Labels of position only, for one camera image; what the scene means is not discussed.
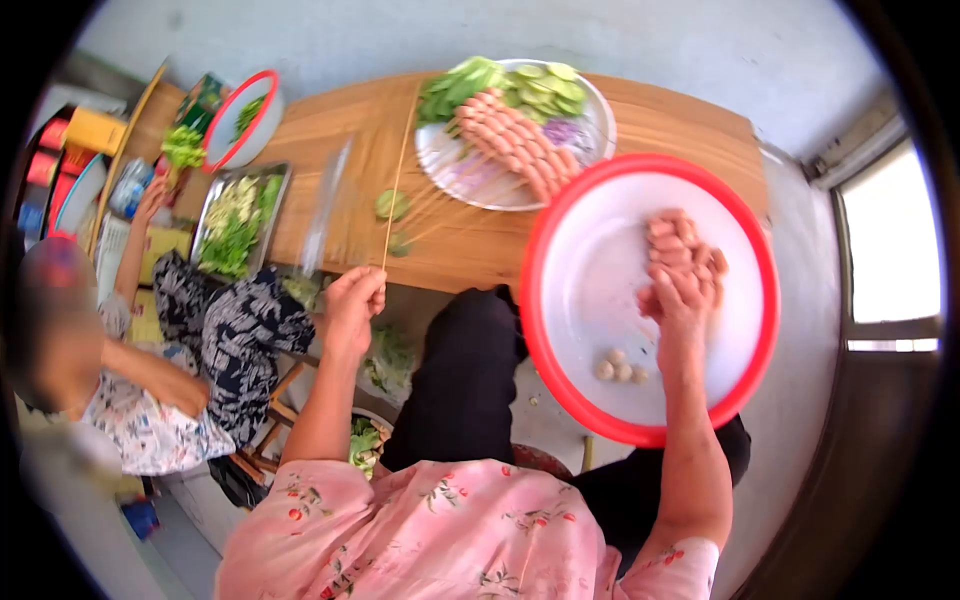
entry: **yellow box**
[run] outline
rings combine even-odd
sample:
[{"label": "yellow box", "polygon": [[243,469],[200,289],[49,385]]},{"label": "yellow box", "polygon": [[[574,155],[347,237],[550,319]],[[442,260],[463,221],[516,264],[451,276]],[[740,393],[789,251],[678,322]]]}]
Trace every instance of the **yellow box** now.
[{"label": "yellow box", "polygon": [[137,290],[133,296],[133,311],[128,342],[162,342],[160,319],[156,315],[156,300],[153,290]]},{"label": "yellow box", "polygon": [[77,107],[73,118],[66,126],[66,141],[114,156],[120,148],[120,141],[127,130],[127,123],[102,112]]},{"label": "yellow box", "polygon": [[140,263],[140,284],[151,285],[154,282],[154,263],[171,250],[180,256],[189,257],[192,234],[182,229],[147,228],[147,239],[143,244],[143,262]]}]

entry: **red-rimmed bowl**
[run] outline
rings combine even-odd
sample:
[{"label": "red-rimmed bowl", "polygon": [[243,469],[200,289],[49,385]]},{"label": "red-rimmed bowl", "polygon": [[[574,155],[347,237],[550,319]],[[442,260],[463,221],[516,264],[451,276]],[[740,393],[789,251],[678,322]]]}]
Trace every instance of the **red-rimmed bowl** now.
[{"label": "red-rimmed bowl", "polygon": [[[260,96],[265,96],[260,111],[250,126],[233,141],[240,111]],[[212,173],[249,164],[274,135],[283,118],[285,106],[280,92],[280,77],[276,71],[260,71],[243,82],[227,97],[206,130],[204,170]]]},{"label": "red-rimmed bowl", "polygon": [[[675,206],[730,263],[705,368],[710,420],[719,427],[756,390],[780,328],[773,254],[753,212],[724,182],[673,156],[599,162],[540,214],[521,274],[520,318],[547,388],[586,428],[625,444],[661,447],[666,439],[660,331],[640,317],[636,290],[650,283],[644,221]],[[625,351],[649,380],[598,380],[594,368],[610,348]]]}]

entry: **floral blouse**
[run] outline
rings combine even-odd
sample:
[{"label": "floral blouse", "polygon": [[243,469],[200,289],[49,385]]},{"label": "floral blouse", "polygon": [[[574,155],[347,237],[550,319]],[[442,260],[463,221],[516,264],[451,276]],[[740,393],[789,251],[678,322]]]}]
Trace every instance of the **floral blouse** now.
[{"label": "floral blouse", "polygon": [[[122,298],[110,296],[100,305],[108,336],[122,339],[130,328],[130,310]],[[138,344],[156,356],[196,375],[193,353],[179,344]],[[160,404],[149,392],[120,375],[103,369],[100,387],[81,421],[106,433],[120,450],[123,472],[163,475],[187,470],[230,454],[235,444],[229,434],[204,410],[196,419],[178,408]]]},{"label": "floral blouse", "polygon": [[368,482],[348,463],[294,461],[228,541],[214,595],[707,600],[718,558],[687,539],[616,583],[620,553],[548,473],[421,461]]}]

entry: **black and white patterned pants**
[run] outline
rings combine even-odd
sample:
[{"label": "black and white patterned pants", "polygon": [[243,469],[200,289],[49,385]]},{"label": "black and white patterned pants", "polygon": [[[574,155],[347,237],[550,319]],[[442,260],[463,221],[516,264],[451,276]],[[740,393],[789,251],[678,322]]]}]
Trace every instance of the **black and white patterned pants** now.
[{"label": "black and white patterned pants", "polygon": [[316,335],[310,315],[272,267],[224,286],[176,251],[154,265],[154,296],[163,337],[201,357],[207,412],[237,447],[249,444],[267,418],[279,351],[305,354]]}]

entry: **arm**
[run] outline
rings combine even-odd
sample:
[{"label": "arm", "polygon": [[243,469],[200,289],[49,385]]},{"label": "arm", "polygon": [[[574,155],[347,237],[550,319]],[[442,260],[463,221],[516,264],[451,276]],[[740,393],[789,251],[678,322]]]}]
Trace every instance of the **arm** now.
[{"label": "arm", "polygon": [[386,277],[379,269],[357,267],[326,290],[324,355],[310,398],[283,447],[281,465],[348,458],[356,370],[370,347],[370,319],[385,304]]},{"label": "arm", "polygon": [[686,538],[706,538],[723,549],[733,521],[730,468],[707,412],[704,354],[713,286],[702,289],[676,272],[652,273],[662,312],[658,362],[666,392],[666,447],[660,508],[637,564]]},{"label": "arm", "polygon": [[150,352],[107,338],[102,362],[145,389],[160,404],[176,406],[195,419],[206,407],[209,390],[199,378]]},{"label": "arm", "polygon": [[124,299],[129,310],[133,310],[133,297],[136,295],[136,286],[140,282],[140,265],[143,262],[143,245],[147,239],[147,227],[162,204],[165,195],[164,183],[163,178],[156,178],[143,192],[140,204],[133,214],[127,246],[124,247],[123,255],[120,257],[113,291]]}]

